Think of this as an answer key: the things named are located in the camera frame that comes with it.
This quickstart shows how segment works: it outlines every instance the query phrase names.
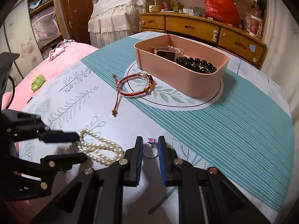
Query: green plastic wrapper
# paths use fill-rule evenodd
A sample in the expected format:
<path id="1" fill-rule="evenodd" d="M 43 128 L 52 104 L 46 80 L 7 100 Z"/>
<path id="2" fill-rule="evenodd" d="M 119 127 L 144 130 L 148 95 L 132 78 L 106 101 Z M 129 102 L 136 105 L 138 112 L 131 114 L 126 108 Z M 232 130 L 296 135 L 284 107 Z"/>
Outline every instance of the green plastic wrapper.
<path id="1" fill-rule="evenodd" d="M 35 76 L 31 83 L 31 90 L 35 92 L 36 90 L 40 89 L 40 87 L 44 84 L 45 81 L 46 78 L 42 74 Z"/>

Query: door frame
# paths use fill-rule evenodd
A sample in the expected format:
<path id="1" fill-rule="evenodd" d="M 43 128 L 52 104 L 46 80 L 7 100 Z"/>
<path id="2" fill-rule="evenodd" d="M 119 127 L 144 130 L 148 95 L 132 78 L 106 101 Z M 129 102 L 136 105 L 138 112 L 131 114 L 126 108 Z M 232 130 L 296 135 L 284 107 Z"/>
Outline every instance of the door frame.
<path id="1" fill-rule="evenodd" d="M 60 0 L 60 4 L 61 4 L 61 10 L 62 10 L 63 18 L 64 18 L 64 23 L 65 23 L 66 28 L 68 30 L 68 35 L 72 39 L 71 29 L 70 29 L 70 26 L 68 24 L 68 21 L 67 21 L 66 15 L 65 15 L 65 11 L 64 11 L 64 6 L 63 6 L 62 0 Z"/>

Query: drawer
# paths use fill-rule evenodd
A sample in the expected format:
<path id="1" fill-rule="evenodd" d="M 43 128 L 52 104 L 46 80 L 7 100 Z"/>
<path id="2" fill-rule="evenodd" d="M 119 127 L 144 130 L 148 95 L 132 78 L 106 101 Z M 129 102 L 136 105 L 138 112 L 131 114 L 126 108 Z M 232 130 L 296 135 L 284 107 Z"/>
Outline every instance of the drawer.
<path id="1" fill-rule="evenodd" d="M 142 31 L 142 32 L 145 32 L 145 31 L 152 31 L 152 32 L 158 32 L 158 33 L 164 33 L 164 34 L 165 34 L 165 30 L 160 30 L 160 29 L 148 29 L 148 28 L 142 28 L 141 31 Z"/>
<path id="2" fill-rule="evenodd" d="M 257 67 L 264 51 L 264 47 L 254 40 L 223 27 L 220 30 L 218 46 L 243 57 Z"/>
<path id="3" fill-rule="evenodd" d="M 216 24 L 200 21 L 192 18 L 178 18 L 166 16 L 166 30 L 191 35 L 214 44 L 217 44 L 219 26 Z"/>
<path id="4" fill-rule="evenodd" d="M 141 27 L 165 30 L 163 15 L 140 15 Z"/>

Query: pink plastic container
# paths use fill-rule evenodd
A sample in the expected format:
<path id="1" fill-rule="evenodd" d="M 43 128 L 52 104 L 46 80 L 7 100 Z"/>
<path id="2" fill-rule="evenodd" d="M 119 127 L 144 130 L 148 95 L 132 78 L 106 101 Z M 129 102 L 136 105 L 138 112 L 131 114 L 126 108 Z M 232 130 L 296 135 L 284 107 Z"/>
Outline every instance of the pink plastic container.
<path id="1" fill-rule="evenodd" d="M 194 72 L 154 54 L 155 47 L 168 45 L 183 49 L 182 57 L 199 58 L 212 63 L 217 71 L 212 74 Z M 225 54 L 176 35 L 167 34 L 147 39 L 138 42 L 134 47 L 140 70 L 146 71 L 192 98 L 203 98 L 214 87 L 218 87 L 229 62 L 229 57 Z"/>

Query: red plastic bag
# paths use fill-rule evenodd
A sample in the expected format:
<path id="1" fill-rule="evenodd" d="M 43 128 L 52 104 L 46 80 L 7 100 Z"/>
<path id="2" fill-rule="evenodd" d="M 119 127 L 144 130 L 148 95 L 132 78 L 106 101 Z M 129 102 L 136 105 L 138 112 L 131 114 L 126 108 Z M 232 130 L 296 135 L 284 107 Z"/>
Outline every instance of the red plastic bag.
<path id="1" fill-rule="evenodd" d="M 239 25 L 238 10 L 233 0 L 204 0 L 205 15 L 220 20 L 226 24 Z"/>

